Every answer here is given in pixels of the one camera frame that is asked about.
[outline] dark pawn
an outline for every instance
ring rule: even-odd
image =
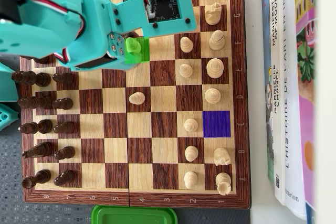
[[[57,176],[54,180],[55,186],[62,186],[66,183],[70,183],[74,180],[75,173],[71,170],[66,170],[61,175]]]
[[[72,122],[65,122],[54,126],[55,133],[72,133],[75,130],[75,125]]]
[[[64,147],[63,149],[55,152],[54,156],[57,160],[62,160],[65,158],[72,158],[75,155],[75,148],[72,146]]]
[[[73,81],[73,75],[70,73],[54,73],[53,80],[63,84],[71,84]]]
[[[55,109],[69,110],[74,105],[74,102],[70,98],[57,99],[52,102],[52,106]]]
[[[49,142],[43,142],[25,152],[22,152],[22,157],[45,157],[50,156],[52,151],[52,145]]]
[[[35,176],[26,177],[22,180],[22,187],[30,189],[36,186],[37,183],[44,184],[51,179],[51,173],[49,170],[40,170]]]

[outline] book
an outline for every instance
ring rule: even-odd
[[[271,51],[270,51],[270,21],[269,0],[262,1],[262,34],[264,42],[264,79],[265,79],[265,110],[267,131],[267,176],[274,183],[273,173],[273,136],[272,136],[272,91],[271,91]]]

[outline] chess piece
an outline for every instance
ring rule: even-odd
[[[206,72],[211,78],[219,78],[224,71],[223,62],[220,59],[211,59],[206,65]]]
[[[74,105],[74,102],[70,98],[57,99],[52,102],[52,106],[55,109],[69,110]]]
[[[193,189],[197,184],[197,175],[194,172],[184,174],[184,184],[187,189]]]
[[[181,50],[184,52],[191,52],[194,48],[193,42],[188,37],[182,37],[180,40]]]
[[[221,50],[225,45],[224,33],[221,30],[216,30],[211,34],[209,46],[212,50]]]
[[[24,125],[19,126],[18,130],[21,133],[25,133],[25,134],[35,134],[37,132],[41,134],[47,134],[53,128],[52,124],[53,123],[50,120],[44,119],[44,120],[39,121],[39,123],[35,123],[35,122],[25,123]]]
[[[134,93],[131,95],[128,100],[130,103],[135,104],[135,105],[140,105],[145,102],[145,95],[141,92]]]
[[[195,146],[188,146],[185,149],[185,159],[189,162],[194,161],[198,157],[198,149]]]
[[[17,82],[17,83],[21,83],[21,84],[25,84],[25,85],[36,84],[40,87],[46,87],[51,82],[50,75],[48,75],[47,73],[35,74],[32,71],[14,72],[14,73],[12,73],[12,80]]]
[[[219,3],[212,5],[206,5],[204,7],[205,21],[209,25],[216,25],[220,21],[220,16],[222,14],[222,6]]]
[[[217,190],[220,195],[227,195],[231,191],[231,178],[227,173],[219,173],[216,176]]]
[[[194,132],[198,128],[198,122],[195,119],[189,118],[184,122],[184,128],[188,132]]]
[[[52,151],[53,149],[52,149],[51,143],[43,142],[25,152],[22,152],[22,157],[23,158],[46,157],[46,156],[50,156]]]
[[[65,122],[63,124],[57,124],[54,126],[54,132],[55,133],[66,133],[70,134],[74,132],[75,125],[73,122]]]
[[[205,91],[205,100],[210,104],[216,104],[221,100],[221,93],[217,89],[208,89]]]
[[[72,73],[54,73],[53,80],[65,85],[69,85],[73,82],[73,75]]]
[[[30,189],[36,186],[37,183],[44,184],[51,179],[51,172],[49,170],[40,170],[35,176],[26,177],[22,180],[23,188]]]
[[[66,146],[61,150],[55,152],[54,156],[57,160],[62,160],[66,158],[72,158],[75,155],[75,148],[72,146]]]
[[[66,170],[61,175],[57,176],[54,180],[55,186],[62,186],[66,183],[70,183],[75,179],[75,173],[71,170]]]
[[[180,65],[180,75],[184,78],[189,78],[193,75],[193,68],[188,64]]]
[[[217,148],[214,151],[214,161],[215,165],[228,165],[231,163],[231,158],[229,153],[224,148]]]

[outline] book spine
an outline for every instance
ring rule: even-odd
[[[283,88],[281,83],[280,48],[282,49],[282,0],[270,0],[270,44],[271,44],[271,81],[272,81],[272,129],[274,150],[274,188],[275,196],[285,204],[285,161],[282,144],[282,106]]]
[[[295,0],[282,0],[283,107],[285,144],[285,202],[299,218],[306,219],[302,178],[299,87],[296,53]]]
[[[272,102],[271,102],[271,52],[270,52],[270,22],[269,0],[262,1],[262,33],[264,42],[264,79],[265,79],[265,107],[266,107],[266,131],[267,131],[267,175],[274,183],[273,173],[273,138],[272,138]]]

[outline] purple square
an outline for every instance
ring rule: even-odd
[[[203,111],[204,137],[231,137],[230,111]]]

